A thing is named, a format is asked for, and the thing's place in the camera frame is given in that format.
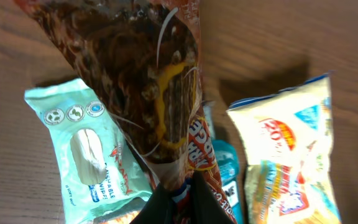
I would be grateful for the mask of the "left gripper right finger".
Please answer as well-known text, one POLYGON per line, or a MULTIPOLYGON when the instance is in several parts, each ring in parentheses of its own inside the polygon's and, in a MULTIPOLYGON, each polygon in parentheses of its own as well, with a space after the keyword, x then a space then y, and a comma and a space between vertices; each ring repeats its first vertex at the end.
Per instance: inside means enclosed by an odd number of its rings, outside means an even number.
POLYGON ((200 171, 193 173, 191 189, 191 223, 233 224, 233 221, 219 206, 209 185, 200 171))

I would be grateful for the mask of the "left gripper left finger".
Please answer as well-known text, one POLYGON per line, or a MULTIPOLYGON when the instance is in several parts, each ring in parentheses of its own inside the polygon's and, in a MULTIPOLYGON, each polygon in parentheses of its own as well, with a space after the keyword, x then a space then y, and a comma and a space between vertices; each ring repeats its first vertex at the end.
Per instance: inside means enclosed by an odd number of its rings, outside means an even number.
POLYGON ((169 191, 159 184, 131 224, 174 224, 174 209, 169 191))

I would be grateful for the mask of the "small orange packet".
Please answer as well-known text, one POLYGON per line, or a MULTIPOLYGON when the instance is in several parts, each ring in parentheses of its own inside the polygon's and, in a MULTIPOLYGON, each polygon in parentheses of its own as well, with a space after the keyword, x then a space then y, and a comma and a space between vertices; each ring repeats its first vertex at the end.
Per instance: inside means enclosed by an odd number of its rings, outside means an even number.
POLYGON ((123 214, 108 214, 106 217, 98 217, 93 220, 93 224, 130 224, 140 213, 139 210, 124 212, 123 214))

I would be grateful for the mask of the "teal Listerine mouthwash bottle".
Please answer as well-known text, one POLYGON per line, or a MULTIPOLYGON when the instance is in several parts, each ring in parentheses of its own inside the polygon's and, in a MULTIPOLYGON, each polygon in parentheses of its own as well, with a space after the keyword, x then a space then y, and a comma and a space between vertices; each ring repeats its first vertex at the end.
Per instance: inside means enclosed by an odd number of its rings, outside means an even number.
POLYGON ((231 206, 232 213, 237 223, 243 223, 243 214, 241 209, 239 189, 237 183, 237 175, 239 174, 239 161, 236 150, 226 141, 216 138, 214 124, 212 119, 212 101, 203 102, 203 110, 208 123, 212 145, 216 154, 219 166, 219 173, 222 179, 222 189, 225 193, 227 201, 231 206))

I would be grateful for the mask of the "mint green wipes pack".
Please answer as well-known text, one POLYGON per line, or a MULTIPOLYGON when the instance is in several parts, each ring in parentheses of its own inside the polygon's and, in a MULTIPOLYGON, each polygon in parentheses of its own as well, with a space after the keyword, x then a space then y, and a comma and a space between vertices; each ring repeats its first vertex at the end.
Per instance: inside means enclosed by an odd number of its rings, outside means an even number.
POLYGON ((90 87, 78 78, 27 90, 24 99, 50 132, 66 223, 141 211, 152 189, 90 87))

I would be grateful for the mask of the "yellow snack bag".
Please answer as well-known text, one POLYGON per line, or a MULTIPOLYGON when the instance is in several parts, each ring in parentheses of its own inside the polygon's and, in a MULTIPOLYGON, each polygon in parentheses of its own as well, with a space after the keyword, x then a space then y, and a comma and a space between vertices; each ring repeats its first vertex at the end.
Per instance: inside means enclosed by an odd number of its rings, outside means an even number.
POLYGON ((333 149, 328 74, 233 102, 227 114, 247 159, 250 223, 340 223, 329 176, 333 149))

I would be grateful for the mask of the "red brown snack wrapper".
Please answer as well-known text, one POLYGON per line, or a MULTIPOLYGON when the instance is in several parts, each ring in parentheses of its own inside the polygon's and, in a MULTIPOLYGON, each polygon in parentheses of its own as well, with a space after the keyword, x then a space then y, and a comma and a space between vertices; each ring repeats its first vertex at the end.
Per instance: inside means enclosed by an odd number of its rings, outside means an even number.
POLYGON ((169 191, 174 223, 191 223, 195 171, 234 223, 202 107, 199 2, 16 3, 96 93, 169 191))

